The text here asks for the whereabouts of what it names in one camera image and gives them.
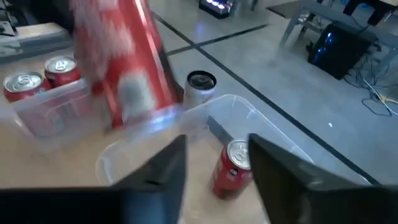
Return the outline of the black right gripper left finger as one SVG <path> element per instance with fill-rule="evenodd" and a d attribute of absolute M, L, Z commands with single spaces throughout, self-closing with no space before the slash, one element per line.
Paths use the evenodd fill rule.
<path fill-rule="evenodd" d="M 1 223 L 177 223 L 186 167 L 183 134 L 107 187 L 3 189 Z"/>

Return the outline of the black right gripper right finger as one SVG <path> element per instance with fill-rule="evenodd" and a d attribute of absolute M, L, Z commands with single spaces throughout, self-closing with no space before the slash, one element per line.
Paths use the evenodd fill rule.
<path fill-rule="evenodd" d="M 271 223 L 397 224 L 396 185 L 355 184 L 254 133 L 248 151 Z"/>

